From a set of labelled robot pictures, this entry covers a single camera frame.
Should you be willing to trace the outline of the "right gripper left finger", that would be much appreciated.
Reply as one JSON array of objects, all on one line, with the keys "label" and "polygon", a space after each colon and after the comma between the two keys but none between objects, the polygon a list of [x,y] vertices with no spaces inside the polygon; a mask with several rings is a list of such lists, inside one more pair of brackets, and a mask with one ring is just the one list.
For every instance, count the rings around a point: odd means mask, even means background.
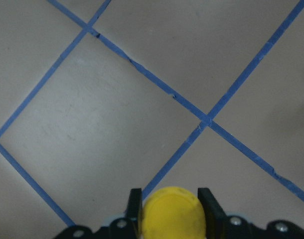
[{"label": "right gripper left finger", "polygon": [[104,220],[100,239],[140,239],[142,236],[143,196],[141,188],[130,190],[126,209]]}]

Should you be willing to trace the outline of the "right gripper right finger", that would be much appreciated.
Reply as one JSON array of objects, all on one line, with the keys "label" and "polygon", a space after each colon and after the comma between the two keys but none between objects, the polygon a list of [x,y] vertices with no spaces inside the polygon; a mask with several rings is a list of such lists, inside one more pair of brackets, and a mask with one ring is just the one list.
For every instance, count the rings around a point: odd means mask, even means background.
[{"label": "right gripper right finger", "polygon": [[207,239],[250,239],[247,221],[237,215],[227,215],[210,189],[198,188],[197,197],[205,213]]}]

